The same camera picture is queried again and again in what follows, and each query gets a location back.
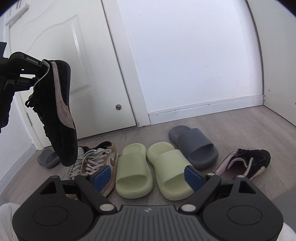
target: circular pad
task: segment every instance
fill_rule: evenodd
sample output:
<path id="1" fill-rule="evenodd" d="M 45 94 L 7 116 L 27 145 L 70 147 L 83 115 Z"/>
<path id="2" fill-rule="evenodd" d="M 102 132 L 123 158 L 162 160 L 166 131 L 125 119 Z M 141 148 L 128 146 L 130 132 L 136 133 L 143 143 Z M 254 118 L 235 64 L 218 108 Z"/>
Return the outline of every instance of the circular pad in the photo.
<path id="1" fill-rule="evenodd" d="M 68 211 L 59 206 L 42 207 L 38 209 L 33 219 L 42 226 L 55 226 L 64 222 L 68 217 Z"/>
<path id="2" fill-rule="evenodd" d="M 239 225 L 254 225 L 262 219 L 262 213 L 251 206 L 236 206 L 229 209 L 227 213 L 229 219 Z"/>

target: gray slide sandal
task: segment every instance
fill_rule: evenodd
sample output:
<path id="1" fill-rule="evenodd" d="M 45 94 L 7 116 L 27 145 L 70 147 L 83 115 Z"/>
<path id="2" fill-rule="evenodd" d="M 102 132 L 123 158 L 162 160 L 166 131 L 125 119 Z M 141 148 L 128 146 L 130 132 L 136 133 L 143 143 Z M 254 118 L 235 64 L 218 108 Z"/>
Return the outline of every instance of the gray slide sandal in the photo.
<path id="1" fill-rule="evenodd" d="M 45 148 L 37 158 L 37 162 L 46 168 L 52 168 L 59 163 L 59 158 L 54 150 Z"/>
<path id="2" fill-rule="evenodd" d="M 208 168 L 217 161 L 217 149 L 199 129 L 175 126 L 168 136 L 196 169 Z"/>

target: gray platform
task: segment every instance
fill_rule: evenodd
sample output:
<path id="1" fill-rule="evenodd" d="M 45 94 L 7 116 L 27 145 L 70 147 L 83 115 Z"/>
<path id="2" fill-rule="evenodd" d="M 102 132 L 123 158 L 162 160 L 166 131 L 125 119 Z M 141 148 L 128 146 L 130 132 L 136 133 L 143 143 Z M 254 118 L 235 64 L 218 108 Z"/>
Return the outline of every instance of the gray platform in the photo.
<path id="1" fill-rule="evenodd" d="M 284 222 L 296 232 L 296 187 L 273 200 L 284 217 Z"/>
<path id="2" fill-rule="evenodd" d="M 183 215 L 174 206 L 123 206 L 110 216 L 102 216 L 93 230 L 79 241 L 218 241 L 199 220 Z"/>

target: tan sneaker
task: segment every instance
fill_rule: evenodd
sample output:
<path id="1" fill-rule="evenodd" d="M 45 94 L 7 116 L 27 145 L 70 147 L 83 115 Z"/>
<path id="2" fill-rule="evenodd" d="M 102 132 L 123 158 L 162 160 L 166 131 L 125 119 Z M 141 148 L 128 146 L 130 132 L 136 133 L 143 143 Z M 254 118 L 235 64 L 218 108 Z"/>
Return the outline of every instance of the tan sneaker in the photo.
<path id="1" fill-rule="evenodd" d="M 105 166 L 110 166 L 111 168 L 111 180 L 101 191 L 104 196 L 107 196 L 115 186 L 118 162 L 116 147 L 111 142 L 105 141 L 88 150 L 85 154 L 87 153 L 91 154 L 87 156 L 86 173 L 91 175 Z"/>

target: metal screw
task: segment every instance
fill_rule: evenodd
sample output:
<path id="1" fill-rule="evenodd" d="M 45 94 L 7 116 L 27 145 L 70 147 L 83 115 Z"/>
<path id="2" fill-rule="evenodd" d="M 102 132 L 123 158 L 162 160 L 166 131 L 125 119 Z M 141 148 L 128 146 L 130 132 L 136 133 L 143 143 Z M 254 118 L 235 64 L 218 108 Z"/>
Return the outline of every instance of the metal screw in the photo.
<path id="1" fill-rule="evenodd" d="M 112 211 L 114 208 L 114 205 L 110 203 L 105 203 L 100 206 L 100 209 L 104 212 Z"/>
<path id="2" fill-rule="evenodd" d="M 115 106 L 115 108 L 116 108 L 116 110 L 121 110 L 121 105 L 117 104 L 117 105 Z"/>
<path id="3" fill-rule="evenodd" d="M 184 204 L 181 209 L 184 212 L 193 212 L 196 209 L 196 206 L 192 205 L 192 204 Z"/>

